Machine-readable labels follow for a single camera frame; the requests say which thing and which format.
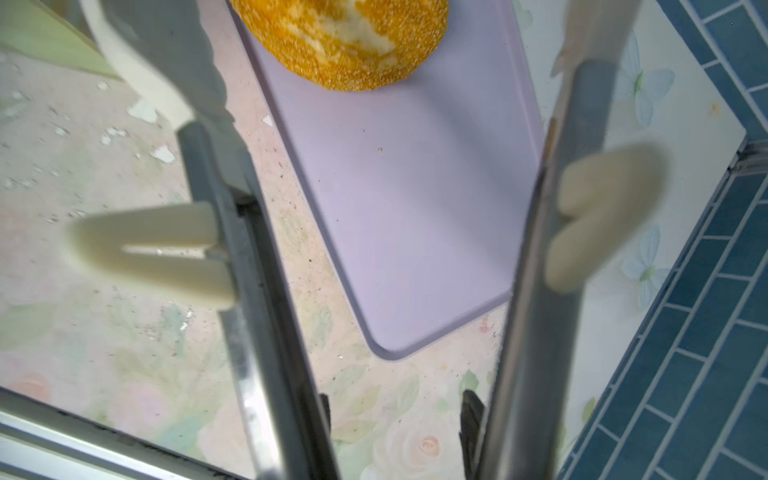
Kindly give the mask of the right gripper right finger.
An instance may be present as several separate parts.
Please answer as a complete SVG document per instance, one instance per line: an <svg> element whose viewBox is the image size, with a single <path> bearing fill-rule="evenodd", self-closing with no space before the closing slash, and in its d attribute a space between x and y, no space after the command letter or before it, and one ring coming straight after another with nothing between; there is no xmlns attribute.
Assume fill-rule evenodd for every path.
<svg viewBox="0 0 768 480"><path fill-rule="evenodd" d="M637 1L571 1L549 122L488 402L462 396L469 479L551 479L586 281L664 195L668 152L604 147Z"/></svg>

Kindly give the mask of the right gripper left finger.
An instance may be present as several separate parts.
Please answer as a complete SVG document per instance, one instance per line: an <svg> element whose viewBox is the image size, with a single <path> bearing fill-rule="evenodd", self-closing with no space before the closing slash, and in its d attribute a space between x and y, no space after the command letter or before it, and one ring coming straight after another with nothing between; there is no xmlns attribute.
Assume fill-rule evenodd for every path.
<svg viewBox="0 0 768 480"><path fill-rule="evenodd" d="M337 478L328 414L198 4L81 9L112 69L173 127L192 200L76 220L65 258L87 275L217 311L257 476Z"/></svg>

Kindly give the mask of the white green paper bag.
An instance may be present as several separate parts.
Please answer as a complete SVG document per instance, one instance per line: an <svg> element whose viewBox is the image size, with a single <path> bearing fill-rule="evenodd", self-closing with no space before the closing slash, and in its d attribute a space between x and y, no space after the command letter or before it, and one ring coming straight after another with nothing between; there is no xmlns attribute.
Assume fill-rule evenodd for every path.
<svg viewBox="0 0 768 480"><path fill-rule="evenodd" d="M1 0L1 49L117 79L78 1Z"/></svg>

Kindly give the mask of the sesame oval bread loaf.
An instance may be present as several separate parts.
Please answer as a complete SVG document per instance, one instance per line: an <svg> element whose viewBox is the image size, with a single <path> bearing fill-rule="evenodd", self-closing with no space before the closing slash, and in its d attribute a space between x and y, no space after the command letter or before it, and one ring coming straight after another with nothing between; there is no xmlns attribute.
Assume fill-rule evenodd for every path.
<svg viewBox="0 0 768 480"><path fill-rule="evenodd" d="M446 34L444 0L236 0L248 31L283 67L333 91L408 78Z"/></svg>

